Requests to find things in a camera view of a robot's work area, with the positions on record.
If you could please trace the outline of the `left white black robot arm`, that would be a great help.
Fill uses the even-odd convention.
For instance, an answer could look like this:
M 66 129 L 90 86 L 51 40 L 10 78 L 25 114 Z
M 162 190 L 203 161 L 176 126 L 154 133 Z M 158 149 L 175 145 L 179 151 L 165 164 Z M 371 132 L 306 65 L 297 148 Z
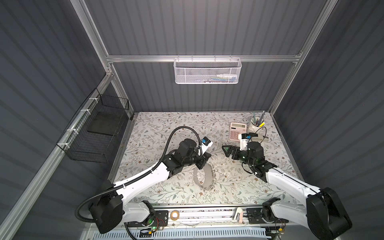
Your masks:
M 204 137 L 200 143 L 184 139 L 179 147 L 164 155 L 151 168 L 109 187 L 109 193 L 97 197 L 89 205 L 100 234 L 113 230 L 121 223 L 136 222 L 149 226 L 156 211 L 148 201 L 132 203 L 131 200 L 150 187 L 179 174 L 183 168 L 196 166 L 202 169 L 211 154 L 207 153 L 213 142 Z

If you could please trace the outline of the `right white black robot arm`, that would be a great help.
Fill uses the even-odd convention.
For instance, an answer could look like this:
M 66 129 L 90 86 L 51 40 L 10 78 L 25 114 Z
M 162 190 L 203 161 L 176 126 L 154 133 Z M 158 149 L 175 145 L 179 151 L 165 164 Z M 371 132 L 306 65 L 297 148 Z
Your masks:
M 353 227 L 338 194 L 331 188 L 319 188 L 286 174 L 267 161 L 259 142 L 249 142 L 244 148 L 222 146 L 226 157 L 248 166 L 249 174 L 274 185 L 299 201 L 291 204 L 273 197 L 262 205 L 261 216 L 266 223 L 287 220 L 309 229 L 319 240 L 334 240 Z

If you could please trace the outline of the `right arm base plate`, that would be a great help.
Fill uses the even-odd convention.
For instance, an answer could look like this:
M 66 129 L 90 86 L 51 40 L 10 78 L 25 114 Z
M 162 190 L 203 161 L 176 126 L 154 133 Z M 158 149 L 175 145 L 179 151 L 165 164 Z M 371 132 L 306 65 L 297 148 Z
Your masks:
M 289 220 L 278 219 L 271 210 L 265 208 L 247 208 L 246 216 L 250 224 L 286 224 Z

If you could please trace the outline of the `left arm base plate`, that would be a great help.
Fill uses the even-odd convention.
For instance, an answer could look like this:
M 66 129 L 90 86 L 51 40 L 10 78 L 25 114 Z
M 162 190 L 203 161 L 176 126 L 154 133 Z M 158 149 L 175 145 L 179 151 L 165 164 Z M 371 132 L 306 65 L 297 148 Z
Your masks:
M 129 227 L 141 228 L 141 227 L 166 227 L 169 220 L 169 211 L 162 210 L 156 211 L 155 215 L 151 217 L 147 222 L 129 222 Z

